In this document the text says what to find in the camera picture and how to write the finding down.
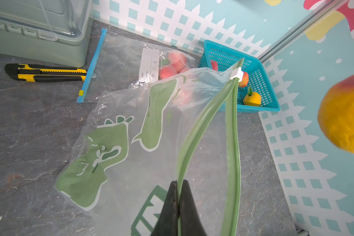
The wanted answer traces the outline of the clear blue zip-top bag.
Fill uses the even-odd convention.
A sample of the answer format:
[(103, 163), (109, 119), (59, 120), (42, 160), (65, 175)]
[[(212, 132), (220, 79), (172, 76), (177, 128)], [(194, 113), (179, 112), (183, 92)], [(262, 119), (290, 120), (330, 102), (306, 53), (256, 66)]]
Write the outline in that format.
[(195, 59), (176, 48), (138, 41), (102, 29), (99, 42), (79, 91), (78, 103), (95, 103), (105, 91), (138, 88), (166, 76), (164, 67), (178, 56), (178, 68), (195, 68)]

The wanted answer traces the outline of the large pink peach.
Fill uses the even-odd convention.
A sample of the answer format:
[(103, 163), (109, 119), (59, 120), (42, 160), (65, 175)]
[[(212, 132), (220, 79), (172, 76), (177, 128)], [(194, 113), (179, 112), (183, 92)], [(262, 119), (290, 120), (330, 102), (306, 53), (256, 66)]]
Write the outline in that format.
[(190, 70), (190, 68), (185, 67), (184, 69), (182, 69), (182, 70), (180, 71), (180, 73), (185, 73), (185, 72), (187, 72), (187, 71), (189, 71), (189, 70)]

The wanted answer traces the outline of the pink peach front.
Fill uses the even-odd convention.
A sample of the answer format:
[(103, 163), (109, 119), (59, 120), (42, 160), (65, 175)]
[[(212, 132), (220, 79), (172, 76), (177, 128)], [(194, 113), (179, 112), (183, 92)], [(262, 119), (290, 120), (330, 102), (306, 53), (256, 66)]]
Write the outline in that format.
[(216, 61), (211, 60), (210, 63), (211, 63), (211, 67), (213, 70), (215, 70), (215, 71), (219, 70), (218, 63)]

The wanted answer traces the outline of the yellow peach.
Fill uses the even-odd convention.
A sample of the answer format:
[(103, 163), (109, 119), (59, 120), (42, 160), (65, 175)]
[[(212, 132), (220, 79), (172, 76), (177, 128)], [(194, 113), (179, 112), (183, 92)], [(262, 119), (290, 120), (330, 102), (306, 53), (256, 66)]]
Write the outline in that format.
[(354, 154), (354, 75), (328, 90), (318, 111), (318, 123), (332, 144)]
[(247, 95), (243, 99), (243, 104), (246, 106), (260, 107), (262, 98), (257, 92), (253, 91), (252, 87), (248, 87)]

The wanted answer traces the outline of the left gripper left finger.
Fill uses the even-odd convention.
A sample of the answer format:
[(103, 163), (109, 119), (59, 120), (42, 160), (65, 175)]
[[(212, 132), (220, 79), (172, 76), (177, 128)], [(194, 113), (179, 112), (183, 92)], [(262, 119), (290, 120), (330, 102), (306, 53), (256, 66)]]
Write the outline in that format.
[(179, 202), (177, 182), (171, 182), (169, 190), (151, 236), (177, 236), (178, 235)]

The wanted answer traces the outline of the green zipper bag with coasters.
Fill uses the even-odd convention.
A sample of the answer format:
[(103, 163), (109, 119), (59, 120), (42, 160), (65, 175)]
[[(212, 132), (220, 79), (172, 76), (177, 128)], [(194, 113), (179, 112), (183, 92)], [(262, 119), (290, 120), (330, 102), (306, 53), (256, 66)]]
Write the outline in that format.
[[(207, 236), (234, 236), (241, 198), (237, 127), (242, 61), (104, 92), (55, 188), (99, 236), (151, 236), (171, 182), (187, 180)], [(180, 208), (178, 236), (180, 233)]]

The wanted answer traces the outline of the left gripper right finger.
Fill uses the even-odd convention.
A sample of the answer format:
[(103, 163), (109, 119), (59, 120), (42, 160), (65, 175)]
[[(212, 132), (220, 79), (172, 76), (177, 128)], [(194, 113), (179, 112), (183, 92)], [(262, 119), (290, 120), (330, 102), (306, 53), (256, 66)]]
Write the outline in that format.
[(201, 224), (189, 182), (183, 181), (180, 195), (181, 236), (206, 236)]

